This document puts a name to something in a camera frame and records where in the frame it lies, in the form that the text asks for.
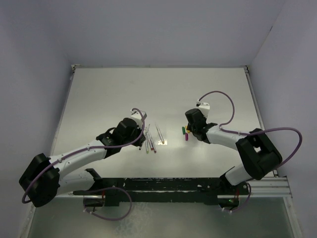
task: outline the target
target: wall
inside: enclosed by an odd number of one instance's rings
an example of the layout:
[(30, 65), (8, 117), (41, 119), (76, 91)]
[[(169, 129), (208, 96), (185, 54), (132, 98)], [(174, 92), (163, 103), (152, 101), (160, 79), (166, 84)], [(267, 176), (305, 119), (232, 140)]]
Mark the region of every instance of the wall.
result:
[(72, 64), (250, 64), (284, 0), (45, 0)]
[[(307, 238), (317, 234), (316, 39), (317, 1), (289, 0), (251, 65), (252, 85), (265, 127), (296, 127), (304, 137), (299, 152), (280, 173), (289, 178)], [(298, 141), (291, 132), (270, 137), (285, 156)]]
[(32, 1), (0, 3), (0, 237), (15, 238), (26, 205), (18, 180), (49, 153), (71, 73), (61, 46)]

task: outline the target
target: gray floor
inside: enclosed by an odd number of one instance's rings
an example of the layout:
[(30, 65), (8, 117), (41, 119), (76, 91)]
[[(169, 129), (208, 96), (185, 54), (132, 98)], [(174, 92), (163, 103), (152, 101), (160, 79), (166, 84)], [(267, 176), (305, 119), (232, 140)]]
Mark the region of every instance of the gray floor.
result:
[[(123, 215), (128, 203), (102, 208)], [(252, 198), (235, 214), (193, 203), (134, 203), (131, 214), (108, 222), (83, 212), (81, 198), (56, 198), (36, 209), (29, 238), (291, 238), (282, 198)]]

